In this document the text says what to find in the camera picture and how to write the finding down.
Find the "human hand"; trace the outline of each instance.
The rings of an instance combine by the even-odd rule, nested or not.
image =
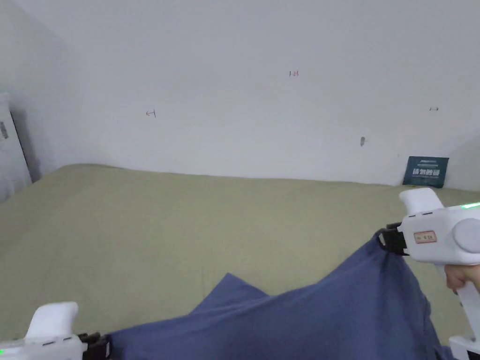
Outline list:
[[[446,265],[447,287],[456,293],[457,289],[465,286],[471,281],[480,292],[480,265]]]

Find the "sticker label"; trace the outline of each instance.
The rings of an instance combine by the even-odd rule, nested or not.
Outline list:
[[[425,244],[427,242],[437,242],[435,231],[422,231],[413,234],[417,244]]]

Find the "white wall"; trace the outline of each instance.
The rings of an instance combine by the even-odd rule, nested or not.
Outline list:
[[[480,190],[476,0],[15,3],[51,53],[35,91],[9,81],[38,104],[43,172],[398,184],[408,156],[450,156],[447,186]]]
[[[11,0],[0,1],[0,92],[11,111],[32,178],[58,168],[79,117],[77,56],[67,44]]]

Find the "sheet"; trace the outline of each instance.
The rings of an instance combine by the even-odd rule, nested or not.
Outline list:
[[[225,276],[189,315],[112,334],[114,358],[453,360],[402,257],[376,235],[320,282],[277,296]]]

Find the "round knob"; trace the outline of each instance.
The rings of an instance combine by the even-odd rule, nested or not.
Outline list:
[[[480,220],[463,219],[452,230],[456,244],[471,253],[480,253]]]

